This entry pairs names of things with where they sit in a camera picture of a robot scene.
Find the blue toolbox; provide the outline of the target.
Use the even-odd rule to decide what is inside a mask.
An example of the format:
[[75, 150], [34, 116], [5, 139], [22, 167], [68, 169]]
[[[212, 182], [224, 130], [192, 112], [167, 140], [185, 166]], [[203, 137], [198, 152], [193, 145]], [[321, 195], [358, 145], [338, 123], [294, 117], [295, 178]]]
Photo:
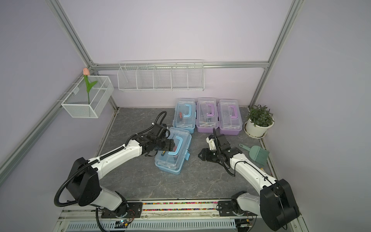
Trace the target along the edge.
[[179, 175], [186, 160], [189, 160], [188, 151], [192, 136], [189, 131], [179, 128], [170, 128], [170, 139], [174, 140], [173, 151], [161, 151], [155, 156], [155, 166], [161, 171]]
[[[182, 112], [183, 119], [180, 120], [179, 113]], [[196, 103], [194, 99], [180, 98], [176, 102], [173, 126], [194, 133], [196, 127]]]

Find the purple toolbox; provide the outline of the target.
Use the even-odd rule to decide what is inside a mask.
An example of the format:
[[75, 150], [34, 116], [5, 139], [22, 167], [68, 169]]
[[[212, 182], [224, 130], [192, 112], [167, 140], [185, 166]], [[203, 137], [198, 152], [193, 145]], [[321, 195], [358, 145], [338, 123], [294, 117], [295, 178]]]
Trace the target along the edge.
[[215, 98], [198, 98], [196, 127], [199, 133], [213, 133], [219, 127], [217, 101]]
[[220, 132], [225, 135], [238, 135], [243, 128], [238, 101], [221, 99], [217, 109]]

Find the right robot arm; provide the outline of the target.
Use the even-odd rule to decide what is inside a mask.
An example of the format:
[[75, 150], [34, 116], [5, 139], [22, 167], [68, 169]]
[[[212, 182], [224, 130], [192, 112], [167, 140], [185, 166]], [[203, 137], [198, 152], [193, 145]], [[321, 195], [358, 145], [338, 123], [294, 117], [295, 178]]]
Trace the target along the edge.
[[273, 231], [284, 228], [300, 216], [293, 191], [286, 180], [277, 180], [259, 169], [239, 148], [231, 147], [223, 134], [212, 134], [206, 142], [209, 147], [198, 154], [202, 161], [220, 164], [231, 176], [240, 174], [258, 192], [258, 196], [246, 191], [234, 194], [228, 204], [217, 205], [220, 213], [242, 216], [250, 212], [262, 217]]

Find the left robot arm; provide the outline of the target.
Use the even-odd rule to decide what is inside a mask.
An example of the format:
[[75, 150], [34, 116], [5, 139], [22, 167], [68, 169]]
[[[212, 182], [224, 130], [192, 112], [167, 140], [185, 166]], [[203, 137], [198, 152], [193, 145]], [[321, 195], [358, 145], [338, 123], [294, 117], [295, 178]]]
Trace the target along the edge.
[[175, 142], [170, 138], [166, 124], [153, 124], [150, 128], [132, 135], [122, 146], [95, 158], [77, 159], [66, 181], [57, 190], [54, 205], [66, 207], [95, 206], [124, 217], [129, 208], [124, 196], [100, 184], [100, 180], [125, 162], [148, 155], [151, 151], [172, 151]]

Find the potted green plant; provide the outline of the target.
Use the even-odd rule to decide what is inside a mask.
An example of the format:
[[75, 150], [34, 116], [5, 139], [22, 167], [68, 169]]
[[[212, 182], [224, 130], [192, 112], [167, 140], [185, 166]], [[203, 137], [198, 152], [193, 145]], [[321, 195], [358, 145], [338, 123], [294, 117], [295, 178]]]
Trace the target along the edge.
[[266, 135], [274, 123], [273, 113], [266, 105], [249, 106], [244, 131], [248, 136], [260, 139]]

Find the pink artificial tulip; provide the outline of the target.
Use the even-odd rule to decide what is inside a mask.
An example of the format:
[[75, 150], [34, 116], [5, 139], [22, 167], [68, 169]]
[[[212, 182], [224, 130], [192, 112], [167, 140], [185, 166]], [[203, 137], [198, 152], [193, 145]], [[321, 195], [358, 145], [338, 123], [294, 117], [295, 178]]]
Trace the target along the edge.
[[90, 71], [88, 68], [83, 69], [83, 78], [86, 84], [86, 91], [88, 95], [88, 104], [90, 104], [90, 91], [91, 89], [97, 84], [98, 81], [90, 82], [88, 76], [90, 75]]

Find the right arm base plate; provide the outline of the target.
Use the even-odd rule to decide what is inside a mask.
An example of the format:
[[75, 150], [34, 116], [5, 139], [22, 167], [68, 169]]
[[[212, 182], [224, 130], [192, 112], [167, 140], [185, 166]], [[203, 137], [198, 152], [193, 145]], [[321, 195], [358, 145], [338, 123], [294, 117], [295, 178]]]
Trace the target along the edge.
[[256, 214], [252, 212], [241, 210], [234, 200], [219, 201], [216, 205], [216, 210], [219, 212], [221, 217], [256, 216]]

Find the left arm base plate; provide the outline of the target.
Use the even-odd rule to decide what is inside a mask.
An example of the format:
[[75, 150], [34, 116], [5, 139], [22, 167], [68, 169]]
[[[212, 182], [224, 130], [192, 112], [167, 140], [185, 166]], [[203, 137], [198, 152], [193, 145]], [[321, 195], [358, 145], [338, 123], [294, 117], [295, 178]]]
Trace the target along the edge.
[[143, 211], [142, 202], [128, 202], [126, 206], [120, 207], [115, 211], [104, 209], [101, 218], [140, 218]]

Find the white mesh wall basket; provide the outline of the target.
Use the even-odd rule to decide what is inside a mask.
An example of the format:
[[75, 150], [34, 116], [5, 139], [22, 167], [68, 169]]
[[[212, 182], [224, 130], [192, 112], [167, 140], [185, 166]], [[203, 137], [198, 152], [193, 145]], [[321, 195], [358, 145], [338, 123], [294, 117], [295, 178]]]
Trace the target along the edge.
[[90, 104], [88, 104], [86, 84], [83, 77], [61, 102], [61, 106], [72, 118], [99, 118], [114, 91], [113, 84], [108, 76], [92, 75], [88, 76], [88, 79], [90, 82], [98, 81], [90, 91]]

